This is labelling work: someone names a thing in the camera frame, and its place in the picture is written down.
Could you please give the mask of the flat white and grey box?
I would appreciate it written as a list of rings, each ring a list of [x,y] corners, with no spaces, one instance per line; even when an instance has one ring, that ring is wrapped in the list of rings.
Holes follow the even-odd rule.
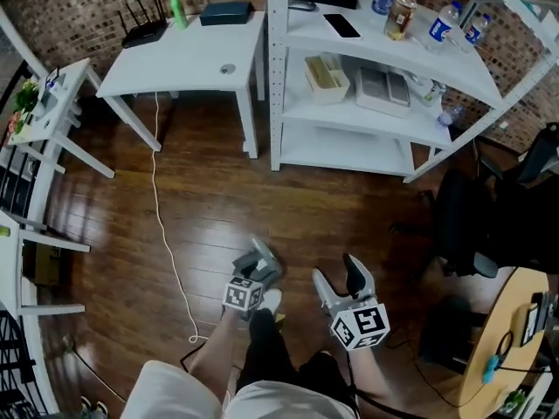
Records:
[[[394,72],[369,67],[360,67],[355,74],[355,103],[398,118],[404,118],[411,109],[405,79]]]

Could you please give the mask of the brown cardboard box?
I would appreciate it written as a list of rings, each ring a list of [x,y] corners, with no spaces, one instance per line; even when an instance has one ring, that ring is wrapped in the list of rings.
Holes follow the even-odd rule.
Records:
[[[60,283],[60,248],[37,244],[35,253],[35,285],[55,286]]]

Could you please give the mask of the beige storage box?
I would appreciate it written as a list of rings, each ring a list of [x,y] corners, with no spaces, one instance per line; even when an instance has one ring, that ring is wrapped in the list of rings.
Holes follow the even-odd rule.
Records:
[[[350,88],[340,57],[321,54],[304,58],[305,76],[315,104],[328,106],[341,103]]]

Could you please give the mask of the green leafy item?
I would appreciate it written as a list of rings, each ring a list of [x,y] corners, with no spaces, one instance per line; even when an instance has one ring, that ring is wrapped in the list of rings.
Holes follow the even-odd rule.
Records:
[[[504,416],[514,416],[517,410],[524,404],[526,398],[525,391],[522,389],[510,392],[500,406],[499,413]]]

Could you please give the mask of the person's white shoe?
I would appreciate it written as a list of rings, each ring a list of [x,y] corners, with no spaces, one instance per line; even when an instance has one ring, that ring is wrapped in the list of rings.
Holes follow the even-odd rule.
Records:
[[[258,310],[268,311],[272,316],[275,316],[275,313],[278,311],[282,300],[282,291],[277,288],[272,288],[267,290],[263,294],[263,298],[261,303],[259,304]]]

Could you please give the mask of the green bottle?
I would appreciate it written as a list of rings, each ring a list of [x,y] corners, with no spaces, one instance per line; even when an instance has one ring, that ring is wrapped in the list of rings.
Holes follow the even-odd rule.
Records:
[[[186,29],[188,27],[188,19],[181,0],[169,0],[172,9],[175,25],[178,29]]]

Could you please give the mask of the small blue item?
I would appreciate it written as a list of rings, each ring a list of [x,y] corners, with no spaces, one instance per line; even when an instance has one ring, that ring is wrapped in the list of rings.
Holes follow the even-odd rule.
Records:
[[[487,385],[493,381],[495,373],[500,368],[501,363],[501,356],[498,354],[494,354],[488,359],[482,375],[482,383],[484,385]]]

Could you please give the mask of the small clear spray bottle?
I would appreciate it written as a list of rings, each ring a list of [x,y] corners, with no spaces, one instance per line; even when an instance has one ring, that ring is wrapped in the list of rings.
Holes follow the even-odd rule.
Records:
[[[440,101],[446,92],[446,85],[436,80],[432,81],[431,88],[420,99],[424,106],[433,106],[437,101]]]

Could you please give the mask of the black and beige device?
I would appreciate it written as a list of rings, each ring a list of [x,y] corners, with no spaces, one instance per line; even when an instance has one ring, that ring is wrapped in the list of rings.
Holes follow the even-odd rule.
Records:
[[[537,292],[529,303],[516,310],[511,326],[514,347],[524,347],[546,328],[549,319],[556,314],[557,301],[558,297],[552,292]]]

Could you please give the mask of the person's black trousers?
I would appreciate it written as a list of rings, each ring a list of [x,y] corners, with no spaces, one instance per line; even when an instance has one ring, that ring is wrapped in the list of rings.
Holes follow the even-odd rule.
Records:
[[[306,388],[339,402],[351,401],[349,385],[330,354],[318,352],[299,368],[293,366],[286,343],[269,309],[260,309],[252,315],[249,333],[251,342],[238,377],[237,389],[258,381],[276,381]]]

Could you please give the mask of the round wooden table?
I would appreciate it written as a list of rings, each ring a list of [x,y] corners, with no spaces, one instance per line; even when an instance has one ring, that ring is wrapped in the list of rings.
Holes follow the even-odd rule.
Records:
[[[495,371],[491,382],[485,384],[483,374],[501,339],[513,325],[518,309],[527,305],[535,293],[548,290],[546,273],[521,267],[516,268],[501,287],[463,374],[458,399],[460,419],[486,419],[524,380],[535,361],[543,332],[537,333],[524,347],[512,347],[504,367]]]

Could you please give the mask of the white table with crossbars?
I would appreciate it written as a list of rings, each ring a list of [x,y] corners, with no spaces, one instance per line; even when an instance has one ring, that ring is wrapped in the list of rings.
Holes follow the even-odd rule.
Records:
[[[10,229],[8,237],[0,237],[0,302],[8,313],[14,318],[83,313],[86,308],[82,304],[61,306],[28,306],[24,304],[22,298],[23,245],[25,241],[28,241],[83,253],[88,253],[91,247],[50,237],[42,233],[42,230],[46,229],[43,224],[14,216],[1,209],[0,226]]]

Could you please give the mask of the person's left forearm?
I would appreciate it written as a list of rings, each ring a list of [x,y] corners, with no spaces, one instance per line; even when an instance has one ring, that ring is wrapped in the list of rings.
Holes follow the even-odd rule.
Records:
[[[189,371],[196,378],[224,377],[228,378],[232,369],[233,351],[240,311],[226,308],[217,326],[205,344],[193,358]]]

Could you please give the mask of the clear bottle with purple cap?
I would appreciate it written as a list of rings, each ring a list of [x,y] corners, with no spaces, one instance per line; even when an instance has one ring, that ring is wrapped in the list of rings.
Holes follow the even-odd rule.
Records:
[[[449,127],[455,121],[459,120],[464,112],[464,107],[461,105],[451,106],[443,110],[437,117],[437,124],[439,127]]]

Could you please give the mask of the green potted plant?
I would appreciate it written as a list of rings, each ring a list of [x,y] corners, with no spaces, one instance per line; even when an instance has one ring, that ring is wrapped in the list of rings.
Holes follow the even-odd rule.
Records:
[[[14,111],[20,113],[30,113],[37,105],[38,95],[38,83],[33,79],[27,79],[15,96]]]

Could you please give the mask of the tea bottle with yellow cap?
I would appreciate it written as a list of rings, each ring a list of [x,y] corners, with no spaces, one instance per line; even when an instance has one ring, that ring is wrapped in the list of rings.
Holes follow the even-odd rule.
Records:
[[[416,0],[394,0],[384,26],[384,34],[394,41],[403,40],[417,7]]]

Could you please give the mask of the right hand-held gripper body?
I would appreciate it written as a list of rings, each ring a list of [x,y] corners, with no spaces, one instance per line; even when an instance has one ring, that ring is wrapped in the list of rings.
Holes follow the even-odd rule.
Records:
[[[360,292],[356,299],[331,293],[324,298],[324,308],[330,334],[346,351],[377,346],[390,332],[386,307],[373,292]]]

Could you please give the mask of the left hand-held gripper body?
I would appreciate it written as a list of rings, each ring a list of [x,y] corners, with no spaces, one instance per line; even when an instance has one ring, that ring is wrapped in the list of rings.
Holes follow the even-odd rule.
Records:
[[[268,272],[256,280],[234,275],[225,285],[223,306],[240,312],[250,312],[260,304],[264,293],[279,278],[277,272]]]

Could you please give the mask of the black office chair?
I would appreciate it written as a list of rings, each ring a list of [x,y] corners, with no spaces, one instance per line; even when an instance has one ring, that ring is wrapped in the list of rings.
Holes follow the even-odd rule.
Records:
[[[428,258],[442,259],[446,276],[495,278],[506,266],[559,274],[559,175],[539,178],[558,148],[559,122],[550,122],[513,168],[504,170],[486,155],[477,160],[474,178],[450,168],[438,192],[421,194],[431,225],[390,229],[430,237]]]

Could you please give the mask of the person's right forearm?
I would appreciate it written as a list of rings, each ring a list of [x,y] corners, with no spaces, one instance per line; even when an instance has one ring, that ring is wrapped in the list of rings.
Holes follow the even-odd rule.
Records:
[[[390,401],[391,390],[371,347],[349,351],[355,386],[375,401]]]

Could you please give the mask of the pair of striped slippers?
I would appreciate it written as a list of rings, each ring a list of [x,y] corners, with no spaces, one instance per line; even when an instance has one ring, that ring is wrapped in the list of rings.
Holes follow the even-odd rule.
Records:
[[[100,401],[93,404],[87,397],[81,396],[81,419],[108,419],[107,406]]]

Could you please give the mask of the black router with antennas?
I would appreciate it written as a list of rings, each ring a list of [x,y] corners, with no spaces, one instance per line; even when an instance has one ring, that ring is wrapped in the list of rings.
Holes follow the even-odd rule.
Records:
[[[118,10],[117,13],[119,15],[121,21],[121,27],[125,32],[125,37],[121,40],[121,46],[123,49],[132,48],[139,45],[146,45],[153,42],[158,41],[162,34],[166,31],[168,27],[168,22],[166,18],[166,13],[164,8],[162,7],[162,0],[153,0],[155,5],[156,13],[154,14],[154,18],[151,19],[144,8],[141,0],[136,0],[138,5],[141,8],[143,16],[145,17],[145,22],[140,22],[138,17],[132,11],[128,3],[125,3],[125,6],[133,18],[135,22],[135,26],[133,26],[130,30],[127,28],[124,18],[121,12]]]

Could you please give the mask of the black smartphone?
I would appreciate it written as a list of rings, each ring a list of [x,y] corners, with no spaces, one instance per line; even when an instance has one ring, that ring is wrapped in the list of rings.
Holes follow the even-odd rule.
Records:
[[[340,38],[361,39],[361,34],[342,14],[324,14],[324,19]]]

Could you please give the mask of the person's white shirt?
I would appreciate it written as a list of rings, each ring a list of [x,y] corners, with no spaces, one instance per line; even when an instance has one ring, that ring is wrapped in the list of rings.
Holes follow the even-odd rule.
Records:
[[[223,407],[202,382],[178,367],[148,361],[121,419],[356,419],[347,405],[276,381],[241,388]]]

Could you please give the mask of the clear cola bottle blue label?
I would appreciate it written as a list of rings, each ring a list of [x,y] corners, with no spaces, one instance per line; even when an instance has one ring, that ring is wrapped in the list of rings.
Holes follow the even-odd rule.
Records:
[[[478,45],[486,35],[491,22],[492,18],[486,13],[474,18],[466,29],[465,40],[470,45]]]
[[[462,5],[458,1],[452,1],[443,7],[431,24],[426,38],[426,48],[429,51],[438,51],[451,30],[459,24]]]

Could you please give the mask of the white metal shelf rack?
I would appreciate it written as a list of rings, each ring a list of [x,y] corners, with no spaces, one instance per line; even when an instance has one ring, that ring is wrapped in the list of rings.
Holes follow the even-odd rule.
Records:
[[[284,164],[396,175],[413,182],[494,124],[529,93],[559,62],[559,42],[522,0],[500,0],[542,41],[536,65],[501,95],[479,54],[457,38],[451,48],[428,52],[416,39],[392,41],[383,19],[359,0],[344,17],[359,38],[338,36],[325,20],[331,9],[288,8],[288,0],[268,0],[271,168]],[[435,79],[486,103],[488,112],[457,139],[436,123],[438,109],[413,102],[404,118],[369,111],[346,99],[331,106],[313,102],[304,59],[334,53]]]

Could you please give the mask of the white desktop organiser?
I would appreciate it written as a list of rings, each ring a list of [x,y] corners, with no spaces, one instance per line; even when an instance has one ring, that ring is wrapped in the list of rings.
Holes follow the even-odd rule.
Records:
[[[65,79],[66,74],[58,66],[45,78],[45,83],[39,90],[37,105],[34,108],[35,116],[41,118],[57,105],[58,96],[66,91]]]

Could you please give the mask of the black rectangular box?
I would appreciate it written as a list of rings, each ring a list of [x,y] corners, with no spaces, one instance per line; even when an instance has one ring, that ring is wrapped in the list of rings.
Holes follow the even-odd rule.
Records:
[[[208,3],[199,19],[202,26],[246,24],[253,11],[250,2]]]

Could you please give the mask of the small white table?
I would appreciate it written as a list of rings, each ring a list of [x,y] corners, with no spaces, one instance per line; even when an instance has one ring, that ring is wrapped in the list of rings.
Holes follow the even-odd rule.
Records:
[[[113,179],[114,171],[112,169],[71,141],[67,135],[62,132],[62,127],[66,123],[70,123],[74,127],[80,126],[80,123],[73,116],[74,113],[79,111],[74,104],[74,100],[84,80],[89,79],[95,86],[100,85],[99,79],[91,77],[93,69],[90,66],[90,62],[91,60],[89,58],[85,58],[62,68],[61,71],[66,74],[64,83],[66,91],[58,96],[57,105],[41,118],[32,115],[28,120],[25,120],[21,132],[19,134],[10,135],[7,145],[52,167],[58,173],[64,174],[66,169],[59,165],[56,159],[49,158],[39,153],[31,146],[31,144],[36,141],[51,141],[54,145],[70,152],[100,174],[109,179]],[[42,78],[38,82],[39,90],[44,83],[45,78]]]

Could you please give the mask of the black metal railing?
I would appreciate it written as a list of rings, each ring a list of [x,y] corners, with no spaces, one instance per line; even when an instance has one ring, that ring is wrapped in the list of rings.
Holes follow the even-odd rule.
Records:
[[[19,80],[30,77],[31,70],[22,60],[0,97],[0,114]],[[10,153],[6,170],[0,172],[0,208],[4,207],[3,193],[9,186],[7,174],[14,154]],[[36,364],[26,345],[22,320],[14,319],[5,307],[0,307],[0,419],[40,419],[41,413],[48,412],[34,374]]]

